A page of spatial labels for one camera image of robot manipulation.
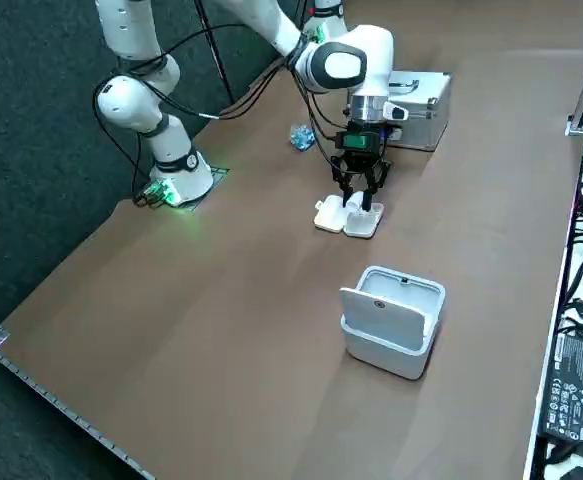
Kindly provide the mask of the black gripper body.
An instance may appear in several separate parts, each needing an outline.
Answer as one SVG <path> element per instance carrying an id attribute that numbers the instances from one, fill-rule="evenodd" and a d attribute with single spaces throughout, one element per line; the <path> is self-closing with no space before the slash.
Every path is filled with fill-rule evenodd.
<path id="1" fill-rule="evenodd" d="M 360 123 L 349 121 L 335 133 L 335 147 L 344 152 L 381 156 L 384 153 L 389 127 L 385 123 Z"/>

